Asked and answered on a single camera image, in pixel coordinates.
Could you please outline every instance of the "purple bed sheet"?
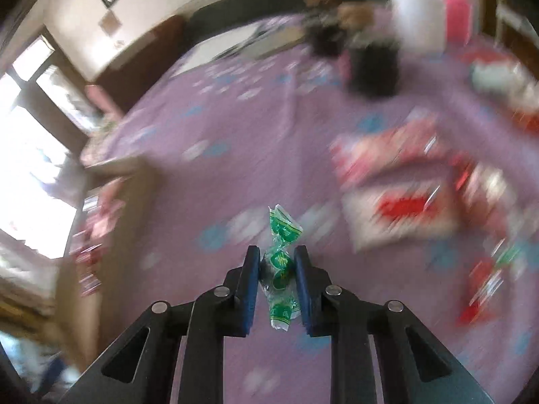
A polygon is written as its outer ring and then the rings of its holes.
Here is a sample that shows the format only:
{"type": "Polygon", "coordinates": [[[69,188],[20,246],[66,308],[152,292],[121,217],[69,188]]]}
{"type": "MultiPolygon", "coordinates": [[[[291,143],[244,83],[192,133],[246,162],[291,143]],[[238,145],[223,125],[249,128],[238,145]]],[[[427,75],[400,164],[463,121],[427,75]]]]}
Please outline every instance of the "purple bed sheet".
{"type": "MultiPolygon", "coordinates": [[[[539,245],[528,268],[497,293],[498,315],[457,326],[468,274],[484,254],[478,233],[401,241],[354,253],[328,146],[340,133],[401,125],[422,107],[436,114],[454,147],[502,168],[523,199],[539,197],[539,140],[513,128],[468,85],[459,53],[491,47],[478,39],[436,58],[402,53],[398,96],[351,95],[336,62],[299,45],[260,62],[218,61],[177,77],[176,64],[112,136],[108,157],[144,154],[164,174],[155,205],[126,270],[123,306],[104,321],[113,339],[152,302],[188,302],[223,282],[249,244],[270,242],[268,206],[300,222],[314,264],[360,299],[403,301],[499,404],[509,404],[539,365],[539,245]]],[[[409,181],[445,174],[414,166],[386,175],[409,181]]],[[[327,404],[329,338],[310,338],[299,319],[288,333],[270,327],[259,293],[246,339],[225,339],[227,404],[327,404]]]]}

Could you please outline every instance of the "candy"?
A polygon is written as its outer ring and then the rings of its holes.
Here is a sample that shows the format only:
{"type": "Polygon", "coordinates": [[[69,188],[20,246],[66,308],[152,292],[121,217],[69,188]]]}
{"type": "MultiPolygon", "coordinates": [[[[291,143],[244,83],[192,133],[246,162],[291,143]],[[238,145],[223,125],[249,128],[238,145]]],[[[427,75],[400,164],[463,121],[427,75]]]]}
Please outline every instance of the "candy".
{"type": "Polygon", "coordinates": [[[470,272],[468,287],[470,302],[459,317],[461,325],[486,321],[494,317],[489,301],[502,284],[501,270],[493,266],[490,258],[479,260],[470,272]]]}
{"type": "Polygon", "coordinates": [[[501,170],[481,163],[468,166],[457,190],[471,227],[484,230],[496,241],[510,236],[509,216],[516,208],[516,194],[501,170]]]}
{"type": "Polygon", "coordinates": [[[269,304],[269,320],[277,330],[288,330],[290,320],[299,315],[294,283],[294,262],[285,248],[303,232],[280,205],[269,209],[273,246],[260,262],[259,281],[269,304]]]}
{"type": "Polygon", "coordinates": [[[453,190],[442,181],[357,190],[342,202],[355,251],[404,237],[444,237],[460,225],[453,190]]]}
{"type": "Polygon", "coordinates": [[[507,103],[513,113],[513,123],[525,131],[539,134],[539,85],[530,83],[524,90],[512,93],[507,103]]]}
{"type": "Polygon", "coordinates": [[[371,136],[339,136],[330,147],[335,172],[343,189],[390,168],[422,159],[441,159],[449,148],[441,143],[435,121],[413,120],[371,136]]]}
{"type": "Polygon", "coordinates": [[[110,242],[110,233],[122,214],[125,203],[118,199],[124,178],[116,178],[92,192],[84,201],[86,217],[82,229],[73,236],[69,250],[75,261],[81,295],[87,296],[98,290],[101,282],[96,273],[110,242]]]}

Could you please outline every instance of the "wooden furniture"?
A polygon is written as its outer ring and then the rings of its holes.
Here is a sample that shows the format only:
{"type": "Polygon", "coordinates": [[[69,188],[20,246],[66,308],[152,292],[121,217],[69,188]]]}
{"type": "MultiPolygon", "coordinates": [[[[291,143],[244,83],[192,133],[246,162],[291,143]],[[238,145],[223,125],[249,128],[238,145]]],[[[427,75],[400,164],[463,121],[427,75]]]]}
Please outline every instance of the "wooden furniture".
{"type": "MultiPolygon", "coordinates": [[[[73,259],[60,259],[56,287],[55,323],[60,346],[68,362],[83,372],[111,343],[102,339],[100,323],[114,320],[123,284],[129,279],[131,252],[139,229],[160,181],[157,170],[142,157],[113,159],[86,168],[88,190],[118,176],[126,177],[118,196],[125,202],[122,214],[112,232],[111,247],[103,256],[98,278],[101,285],[95,293],[80,296],[79,277],[73,259]]],[[[73,232],[82,214],[79,208],[73,232]]]]}
{"type": "Polygon", "coordinates": [[[483,0],[483,33],[497,37],[501,44],[511,50],[530,72],[539,78],[539,49],[532,40],[497,19],[497,7],[500,3],[526,16],[532,23],[538,19],[534,11],[526,10],[529,9],[526,0],[483,0]]]}
{"type": "Polygon", "coordinates": [[[184,24],[183,16],[174,15],[146,32],[96,77],[94,85],[127,113],[187,50],[184,24]]]}

